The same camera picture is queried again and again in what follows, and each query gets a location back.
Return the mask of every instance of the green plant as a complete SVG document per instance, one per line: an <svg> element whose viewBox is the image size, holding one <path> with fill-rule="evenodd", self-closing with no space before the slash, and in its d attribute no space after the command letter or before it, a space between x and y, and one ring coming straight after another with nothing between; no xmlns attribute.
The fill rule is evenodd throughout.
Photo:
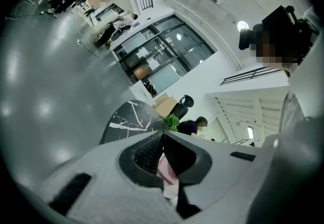
<svg viewBox="0 0 324 224"><path fill-rule="evenodd" d="M163 122L168 126L168 128L171 131L178 131L177 126L180 124L180 121L176 116L170 115L163 117Z"/></svg>

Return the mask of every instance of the glass door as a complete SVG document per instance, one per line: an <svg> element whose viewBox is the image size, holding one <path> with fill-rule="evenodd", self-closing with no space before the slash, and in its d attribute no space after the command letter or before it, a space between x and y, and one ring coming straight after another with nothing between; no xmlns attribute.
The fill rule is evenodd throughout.
<svg viewBox="0 0 324 224"><path fill-rule="evenodd" d="M125 59L125 63L129 68L133 67L136 63L144 61L146 58L150 57L154 52L161 52L166 47L165 43L159 39L155 38L152 41L146 43L143 47L139 48L128 58Z"/></svg>
<svg viewBox="0 0 324 224"><path fill-rule="evenodd" d="M137 79L141 80L153 71L166 65L173 58L173 52L166 46L159 49L156 54L147 58L139 67L133 70Z"/></svg>

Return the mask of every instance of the round ceiling light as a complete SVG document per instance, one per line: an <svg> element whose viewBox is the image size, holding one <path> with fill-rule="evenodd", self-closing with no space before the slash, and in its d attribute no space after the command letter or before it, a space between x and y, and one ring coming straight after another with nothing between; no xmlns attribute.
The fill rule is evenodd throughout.
<svg viewBox="0 0 324 224"><path fill-rule="evenodd" d="M237 24L238 31L241 31L242 28L249 29L249 25L245 21L239 21Z"/></svg>

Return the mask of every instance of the desk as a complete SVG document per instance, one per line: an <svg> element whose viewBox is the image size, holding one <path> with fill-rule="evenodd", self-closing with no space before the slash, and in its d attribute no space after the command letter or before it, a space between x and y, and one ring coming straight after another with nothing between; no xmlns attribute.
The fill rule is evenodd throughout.
<svg viewBox="0 0 324 224"><path fill-rule="evenodd" d="M152 96L148 92L148 90L145 88L145 86L141 80L139 80L137 83L135 83L133 86L131 86L130 90L137 100L141 100L150 106L155 105L154 99L152 98Z"/></svg>
<svg viewBox="0 0 324 224"><path fill-rule="evenodd" d="M169 130L162 116L145 102L130 100L111 116L99 144L155 130Z"/></svg>

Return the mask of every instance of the cable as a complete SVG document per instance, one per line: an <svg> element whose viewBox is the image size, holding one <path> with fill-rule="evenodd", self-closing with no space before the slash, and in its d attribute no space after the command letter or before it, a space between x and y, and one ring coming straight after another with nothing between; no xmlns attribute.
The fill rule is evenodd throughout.
<svg viewBox="0 0 324 224"><path fill-rule="evenodd" d="M96 56L96 57L98 57L98 58L101 57L101 53L100 53L99 49L98 49L98 52L99 52L99 55L100 55L100 56L97 56L97 55L95 55L94 53L92 53L89 49L87 49L86 45L83 44L83 43L81 42L81 40L80 40L80 44L82 44L82 45L85 47L85 49L86 49L88 52L90 52L91 54L93 54L94 56Z"/></svg>
<svg viewBox="0 0 324 224"><path fill-rule="evenodd" d="M28 3L28 2L23 2L23 3L20 3L20 4L18 4L17 6L16 6L16 9L15 9L15 14L14 14L14 16L16 17L16 18L10 18L10 17L7 17L6 16L6 18L5 18L5 21L7 20L7 19L10 19L10 20L17 20L17 17L24 17L24 16L29 16L29 15L21 15L21 16L17 16L17 11L18 11L18 6L20 6L20 5L23 5L23 4L28 4L28 5L31 5L31 6L35 6L35 4L31 4L31 3Z"/></svg>
<svg viewBox="0 0 324 224"><path fill-rule="evenodd" d="M97 36L97 41L99 41L99 34L91 34L91 35L96 35Z"/></svg>
<svg viewBox="0 0 324 224"><path fill-rule="evenodd" d="M90 43L90 41L84 35L82 35L81 32L78 29L77 29L77 32L79 32L79 34L85 38L85 40L87 41L86 44L89 44Z"/></svg>

